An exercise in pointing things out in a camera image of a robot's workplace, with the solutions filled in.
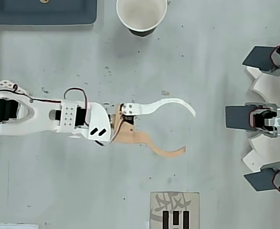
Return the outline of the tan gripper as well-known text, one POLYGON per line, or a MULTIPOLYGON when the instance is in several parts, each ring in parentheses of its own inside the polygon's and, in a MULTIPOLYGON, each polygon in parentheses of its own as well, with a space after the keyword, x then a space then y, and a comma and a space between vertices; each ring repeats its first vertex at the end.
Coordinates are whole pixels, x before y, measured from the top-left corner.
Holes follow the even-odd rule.
POLYGON ((165 151, 157 147, 152 141, 151 137, 142 131, 135 131, 134 117, 135 115, 149 115, 154 113, 161 106, 166 104, 179 104, 184 106, 194 117, 196 112, 194 108, 179 98, 165 98, 158 100, 150 104, 139 103, 124 103, 117 104, 115 114, 110 116, 111 128, 113 129, 113 135, 110 140, 112 142, 119 142, 124 144, 146 144, 154 153, 163 157, 177 157, 186 152, 186 147, 183 146, 174 151, 165 151))

